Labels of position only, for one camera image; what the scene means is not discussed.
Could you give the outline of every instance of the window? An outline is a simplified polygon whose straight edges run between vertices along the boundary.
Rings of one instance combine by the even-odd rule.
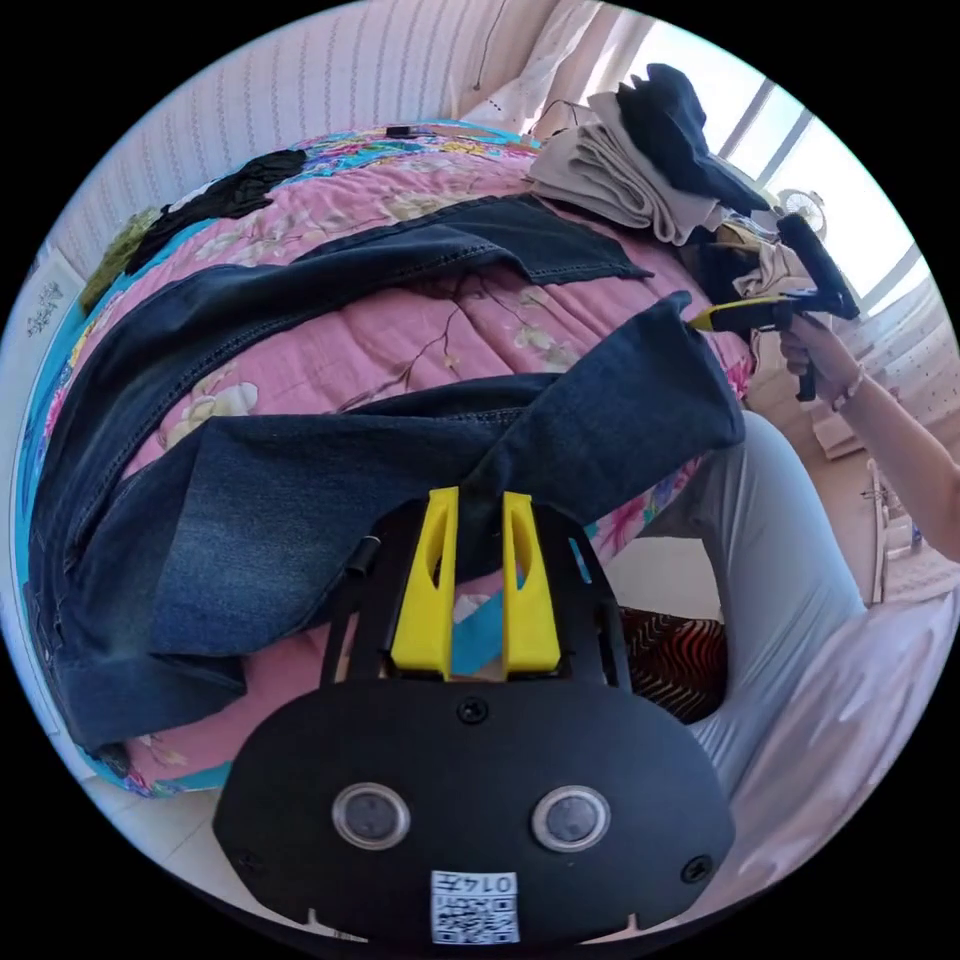
[[[690,78],[714,153],[768,193],[798,190],[822,199],[824,245],[870,313],[929,276],[886,194],[799,100],[733,54],[662,20],[640,43],[627,76],[645,77],[650,63],[669,63]]]
[[[764,79],[726,50],[662,20],[644,38],[627,76],[645,78],[648,63],[668,63],[689,77],[707,115],[703,133],[714,153],[733,133]]]
[[[827,221],[824,246],[861,296],[880,283],[913,244],[876,180],[817,119],[766,186],[773,193],[795,189],[820,195]]]
[[[777,147],[803,113],[803,104],[781,87],[770,91],[760,112],[727,159],[756,180],[773,160]]]

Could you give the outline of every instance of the floor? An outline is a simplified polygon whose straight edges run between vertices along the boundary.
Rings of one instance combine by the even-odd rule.
[[[720,601],[698,541],[635,541],[608,568],[621,603],[678,616],[718,618]],[[90,799],[143,854],[181,879],[251,913],[296,926],[261,907],[240,883],[211,829],[218,791],[149,800],[92,777]],[[317,933],[332,931],[312,924]]]

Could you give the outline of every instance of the window frame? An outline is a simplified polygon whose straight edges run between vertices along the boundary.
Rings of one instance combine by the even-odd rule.
[[[683,29],[671,24],[669,21],[660,21],[654,17],[642,13],[637,14],[624,11],[624,15],[630,18],[630,24],[624,31],[623,39],[618,45],[618,49],[610,57],[601,75],[596,78],[591,78],[590,88],[592,90],[613,90],[616,89],[618,83],[627,79],[631,66],[636,61],[643,49],[644,41],[647,39],[650,31],[657,23],[664,22],[667,26],[672,27],[675,30]],[[731,57],[734,57],[734,59],[739,59],[734,54],[729,53],[729,51],[724,52],[728,53]],[[770,95],[777,89],[777,87],[778,84],[776,84],[769,77],[764,76],[760,88],[754,94],[753,99],[747,105],[747,108],[740,116],[740,119],[737,120],[736,125],[727,137],[726,141],[717,151],[717,156],[720,157],[720,159],[729,160],[730,155],[734,152],[734,150],[736,150],[739,143],[743,140],[747,132],[753,126],[754,122],[760,116],[760,112],[763,110],[767,101],[770,99]],[[794,147],[796,147],[796,145],[800,142],[800,139],[807,127],[809,127],[815,119],[816,117],[813,112],[804,106],[800,116],[794,122],[793,126],[787,132],[780,144],[774,149],[770,160],[767,162],[759,176],[748,177],[748,179],[755,183],[758,187],[765,188],[786,162]],[[916,242],[914,242],[910,245],[903,256],[901,256],[900,259],[893,265],[893,267],[891,267],[891,269],[873,285],[873,287],[863,294],[860,294],[857,291],[852,291],[857,301],[861,305],[862,312],[866,314],[874,306],[876,306],[876,304],[880,303],[880,301],[883,300],[883,298],[886,297],[887,294],[890,293],[890,291],[893,290],[901,280],[903,280],[904,277],[906,277],[906,275],[922,260],[922,258],[923,255],[920,253],[920,249]]]

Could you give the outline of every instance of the hand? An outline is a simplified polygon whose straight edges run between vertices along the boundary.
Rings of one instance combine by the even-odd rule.
[[[794,316],[790,329],[780,334],[780,353],[795,377],[806,373],[812,361],[817,370],[817,394],[827,404],[832,404],[860,372],[853,354],[835,333],[801,316]]]

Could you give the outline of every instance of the green cloth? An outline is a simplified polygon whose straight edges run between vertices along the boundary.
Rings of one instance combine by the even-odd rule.
[[[80,294],[80,309],[84,316],[87,316],[100,302],[100,298],[110,289],[113,281],[120,276],[130,262],[130,258],[137,252],[144,234],[159,216],[160,211],[156,207],[134,214],[120,233],[114,237],[100,261],[100,266],[93,271]]]

